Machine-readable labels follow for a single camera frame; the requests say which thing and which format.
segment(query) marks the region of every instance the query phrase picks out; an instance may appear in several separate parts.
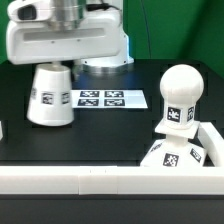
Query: black table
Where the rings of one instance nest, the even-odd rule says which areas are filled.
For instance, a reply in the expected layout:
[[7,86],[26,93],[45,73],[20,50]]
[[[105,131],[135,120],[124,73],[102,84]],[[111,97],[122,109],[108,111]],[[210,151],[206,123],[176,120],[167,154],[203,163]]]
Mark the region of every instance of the black table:
[[[64,127],[42,127],[26,118],[35,65],[0,66],[0,165],[139,166],[163,116],[160,78],[175,64],[202,74],[205,90],[196,120],[212,122],[224,136],[224,79],[206,65],[184,60],[137,60],[114,76],[80,73],[74,89],[143,90],[148,109],[76,109]],[[95,195],[0,196],[1,223],[222,223],[223,196]]]

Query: white pawn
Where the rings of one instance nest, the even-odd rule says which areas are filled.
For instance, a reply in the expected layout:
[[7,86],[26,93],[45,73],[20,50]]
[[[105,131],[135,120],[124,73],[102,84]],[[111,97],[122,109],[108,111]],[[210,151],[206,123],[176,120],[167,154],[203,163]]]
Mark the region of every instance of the white pawn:
[[155,131],[166,134],[166,139],[153,144],[141,166],[203,166],[206,150],[188,142],[200,123],[194,114],[203,89],[200,73],[191,66],[176,65],[165,72],[160,82],[164,115]]

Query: green wall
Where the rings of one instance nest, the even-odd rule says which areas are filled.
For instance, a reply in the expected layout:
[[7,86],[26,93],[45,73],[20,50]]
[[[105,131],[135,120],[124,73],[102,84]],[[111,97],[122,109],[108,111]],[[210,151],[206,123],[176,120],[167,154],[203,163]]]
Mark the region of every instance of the green wall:
[[[6,60],[6,8],[10,0],[0,1],[1,63]],[[130,54],[136,59],[201,60],[224,77],[223,15],[223,0],[124,0]]]

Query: upside-down white cup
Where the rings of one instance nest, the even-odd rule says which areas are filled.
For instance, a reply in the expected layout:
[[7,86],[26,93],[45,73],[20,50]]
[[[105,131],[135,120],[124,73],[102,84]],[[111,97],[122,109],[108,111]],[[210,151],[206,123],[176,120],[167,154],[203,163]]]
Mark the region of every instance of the upside-down white cup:
[[31,90],[27,118],[44,126],[62,126],[74,120],[69,68],[40,64]]

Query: cylindrical base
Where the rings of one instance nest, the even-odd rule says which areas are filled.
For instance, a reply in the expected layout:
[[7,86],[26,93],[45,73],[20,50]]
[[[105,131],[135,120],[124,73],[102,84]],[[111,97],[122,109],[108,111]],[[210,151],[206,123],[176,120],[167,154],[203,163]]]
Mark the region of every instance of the cylindrical base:
[[166,140],[164,142],[172,148],[184,148],[188,145],[187,138],[174,135],[166,135]]
[[44,126],[62,126],[74,120],[70,70],[61,65],[37,66],[27,118]]
[[134,59],[129,56],[129,38],[120,27],[120,52],[117,55],[81,60],[81,69],[93,75],[116,74],[133,69]]

